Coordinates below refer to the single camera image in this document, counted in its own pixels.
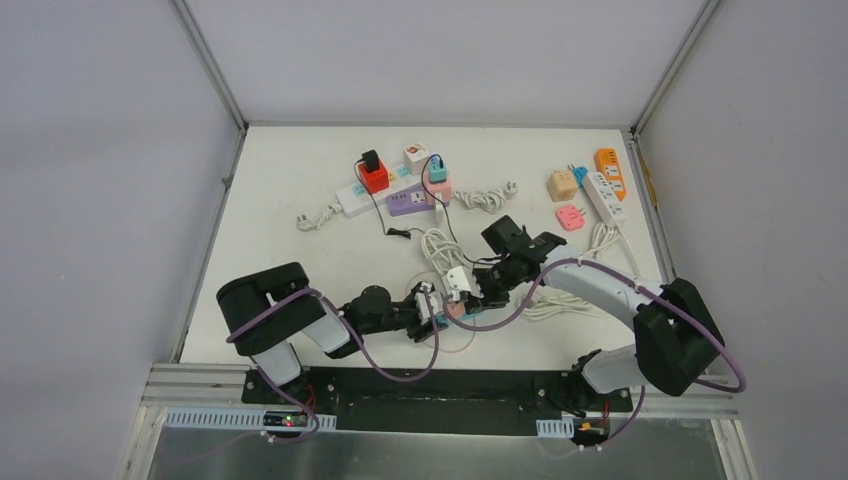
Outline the pink cube socket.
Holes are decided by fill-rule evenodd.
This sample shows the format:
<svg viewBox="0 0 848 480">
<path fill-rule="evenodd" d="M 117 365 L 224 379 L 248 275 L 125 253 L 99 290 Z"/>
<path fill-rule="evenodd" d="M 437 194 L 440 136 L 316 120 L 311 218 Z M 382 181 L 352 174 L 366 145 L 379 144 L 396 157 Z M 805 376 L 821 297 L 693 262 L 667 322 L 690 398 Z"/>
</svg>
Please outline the pink cube socket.
<svg viewBox="0 0 848 480">
<path fill-rule="evenodd" d="M 445 204 L 449 204 L 452 199 L 452 183 L 451 180 L 445 180 L 440 183 L 432 183 L 428 176 L 424 177 L 423 187 L 425 188 L 425 198 L 430 205 L 437 203 L 439 198 Z"/>
</svg>

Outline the purple power strip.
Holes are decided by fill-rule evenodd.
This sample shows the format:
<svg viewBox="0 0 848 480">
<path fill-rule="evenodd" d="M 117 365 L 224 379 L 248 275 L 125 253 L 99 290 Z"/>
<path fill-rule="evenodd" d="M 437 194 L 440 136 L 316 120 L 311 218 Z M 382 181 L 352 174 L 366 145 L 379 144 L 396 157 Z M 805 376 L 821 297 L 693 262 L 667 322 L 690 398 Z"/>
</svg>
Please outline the purple power strip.
<svg viewBox="0 0 848 480">
<path fill-rule="evenodd" d="M 400 217 L 434 210 L 435 205 L 428 202 L 430 199 L 423 188 L 412 187 L 389 195 L 386 205 L 391 217 Z"/>
</svg>

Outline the teal charger plug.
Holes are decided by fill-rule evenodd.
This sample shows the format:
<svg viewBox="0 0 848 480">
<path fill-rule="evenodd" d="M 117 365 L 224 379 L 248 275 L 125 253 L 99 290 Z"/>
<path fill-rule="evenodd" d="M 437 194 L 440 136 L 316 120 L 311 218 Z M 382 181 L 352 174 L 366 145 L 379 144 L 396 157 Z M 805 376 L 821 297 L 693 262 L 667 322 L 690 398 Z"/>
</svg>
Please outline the teal charger plug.
<svg viewBox="0 0 848 480">
<path fill-rule="evenodd" d="M 445 183 L 448 180 L 448 168 L 441 157 L 434 157 L 429 161 L 427 173 L 431 184 Z"/>
</svg>

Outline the teal power strip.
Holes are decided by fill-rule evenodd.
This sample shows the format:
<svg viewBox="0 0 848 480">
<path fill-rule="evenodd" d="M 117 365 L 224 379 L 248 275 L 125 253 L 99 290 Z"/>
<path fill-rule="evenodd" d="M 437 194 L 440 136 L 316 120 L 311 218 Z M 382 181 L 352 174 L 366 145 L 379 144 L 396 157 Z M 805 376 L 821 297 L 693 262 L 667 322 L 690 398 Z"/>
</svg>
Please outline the teal power strip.
<svg viewBox="0 0 848 480">
<path fill-rule="evenodd" d="M 476 318 L 476 315 L 455 314 L 454 317 L 460 322 L 471 323 Z M 452 322 L 449 319 L 447 319 L 443 313 L 437 314 L 435 316 L 435 318 L 437 320 L 437 325 L 438 325 L 440 330 L 447 329 L 452 325 Z"/>
</svg>

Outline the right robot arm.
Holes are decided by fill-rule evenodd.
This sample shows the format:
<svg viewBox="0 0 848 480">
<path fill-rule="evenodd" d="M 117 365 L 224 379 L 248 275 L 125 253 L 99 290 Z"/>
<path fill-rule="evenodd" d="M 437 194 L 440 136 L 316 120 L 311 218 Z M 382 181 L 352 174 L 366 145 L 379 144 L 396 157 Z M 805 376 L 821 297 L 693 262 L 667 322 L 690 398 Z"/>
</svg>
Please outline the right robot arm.
<svg viewBox="0 0 848 480">
<path fill-rule="evenodd" d="M 663 284 L 628 275 L 550 232 L 530 237 L 508 216 L 481 235 L 496 255 L 494 264 L 456 267 L 443 277 L 449 300 L 462 303 L 467 313 L 502 308 L 512 290 L 529 284 L 532 290 L 573 294 L 632 332 L 631 344 L 592 351 L 565 372 L 565 393 L 580 409 L 593 409 L 607 394 L 631 386 L 680 396 L 727 353 L 699 291 L 687 280 Z"/>
</svg>

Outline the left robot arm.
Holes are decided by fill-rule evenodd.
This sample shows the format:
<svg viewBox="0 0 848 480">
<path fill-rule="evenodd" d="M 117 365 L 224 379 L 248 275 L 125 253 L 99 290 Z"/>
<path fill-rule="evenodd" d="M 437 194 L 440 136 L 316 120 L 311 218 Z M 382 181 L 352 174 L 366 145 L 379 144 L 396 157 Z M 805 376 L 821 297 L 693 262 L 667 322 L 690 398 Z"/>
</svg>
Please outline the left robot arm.
<svg viewBox="0 0 848 480">
<path fill-rule="evenodd" d="M 340 307 L 313 289 L 298 262 L 229 281 L 216 293 L 229 329 L 226 339 L 267 379 L 266 389 L 281 404 L 297 402 L 305 370 L 291 338 L 303 334 L 329 358 L 362 349 L 367 335 L 403 331 L 415 343 L 434 339 L 444 328 L 440 297 L 429 283 L 416 284 L 403 299 L 371 285 Z"/>
</svg>

